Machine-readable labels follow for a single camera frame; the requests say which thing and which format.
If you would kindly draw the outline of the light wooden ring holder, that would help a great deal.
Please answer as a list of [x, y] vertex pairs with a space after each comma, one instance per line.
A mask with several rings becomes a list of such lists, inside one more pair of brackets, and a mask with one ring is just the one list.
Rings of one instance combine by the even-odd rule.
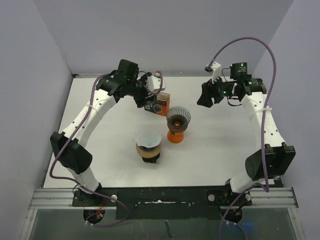
[[142, 157], [146, 159], [151, 159], [156, 157], [161, 152], [162, 144], [160, 143], [156, 147], [152, 147], [151, 150], [142, 149], [141, 146], [136, 144], [136, 151]]

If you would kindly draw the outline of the white paper coffee filter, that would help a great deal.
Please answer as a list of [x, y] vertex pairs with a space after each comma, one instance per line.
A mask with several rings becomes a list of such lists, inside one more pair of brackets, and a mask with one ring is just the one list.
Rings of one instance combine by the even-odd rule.
[[161, 143], [162, 136], [151, 129], [140, 129], [133, 137], [133, 141], [146, 148], [154, 148]]

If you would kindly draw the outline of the dark wooden ring holder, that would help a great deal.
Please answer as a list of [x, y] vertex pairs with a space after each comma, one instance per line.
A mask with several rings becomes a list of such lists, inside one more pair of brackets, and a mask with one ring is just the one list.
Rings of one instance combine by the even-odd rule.
[[173, 135], [183, 133], [188, 128], [188, 124], [182, 124], [178, 121], [169, 122], [167, 126]]

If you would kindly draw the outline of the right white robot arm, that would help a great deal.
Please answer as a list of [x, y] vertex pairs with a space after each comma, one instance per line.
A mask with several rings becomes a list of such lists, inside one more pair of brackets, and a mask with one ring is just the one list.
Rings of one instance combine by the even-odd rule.
[[281, 136], [272, 109], [265, 104], [267, 88], [264, 81], [248, 74], [247, 63], [231, 65], [230, 81], [222, 79], [223, 69], [217, 62], [205, 70], [211, 73], [211, 79], [201, 85], [201, 96], [197, 104], [210, 108], [223, 99], [238, 100], [248, 115], [255, 136], [256, 152], [246, 158], [244, 170], [231, 178], [230, 187], [222, 192], [223, 200], [233, 205], [241, 198], [241, 192], [251, 186], [284, 175], [296, 150]]

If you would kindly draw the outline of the grey glass dripper cone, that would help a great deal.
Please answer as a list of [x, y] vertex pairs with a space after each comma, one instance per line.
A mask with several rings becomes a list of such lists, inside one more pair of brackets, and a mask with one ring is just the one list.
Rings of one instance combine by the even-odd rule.
[[168, 111], [166, 121], [173, 127], [182, 128], [190, 123], [191, 113], [183, 106], [175, 106]]

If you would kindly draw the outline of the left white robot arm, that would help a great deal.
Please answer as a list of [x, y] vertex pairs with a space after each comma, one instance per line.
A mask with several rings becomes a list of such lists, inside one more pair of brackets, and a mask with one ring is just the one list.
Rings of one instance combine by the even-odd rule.
[[141, 77], [138, 64], [122, 59], [118, 68], [98, 76], [91, 88], [89, 101], [77, 117], [62, 132], [53, 132], [50, 142], [55, 159], [49, 170], [53, 179], [56, 163], [60, 163], [71, 174], [70, 181], [76, 183], [84, 193], [84, 200], [95, 206], [100, 203], [101, 184], [91, 170], [93, 156], [86, 150], [87, 142], [104, 115], [125, 96], [133, 97], [138, 108], [156, 98], [164, 85], [163, 74], [146, 72]]

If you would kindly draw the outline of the blue glass dripper cone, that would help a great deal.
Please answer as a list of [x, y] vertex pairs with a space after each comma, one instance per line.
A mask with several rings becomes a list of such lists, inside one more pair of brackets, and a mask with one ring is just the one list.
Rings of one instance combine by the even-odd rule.
[[144, 152], [151, 152], [151, 151], [154, 151], [157, 148], [157, 146], [146, 147], [146, 146], [142, 146], [142, 145], [139, 145], [138, 147], [139, 147], [139, 149], [141, 149]]

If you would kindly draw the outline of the dark green glass dripper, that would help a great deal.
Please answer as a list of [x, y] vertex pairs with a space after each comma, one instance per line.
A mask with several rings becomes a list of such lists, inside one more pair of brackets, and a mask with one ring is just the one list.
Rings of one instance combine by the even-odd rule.
[[157, 163], [157, 160], [159, 159], [160, 157], [160, 154], [154, 156], [154, 157], [150, 157], [150, 158], [147, 158], [147, 157], [142, 157], [142, 160], [145, 162], [145, 163], [150, 163], [150, 164], [156, 164]]

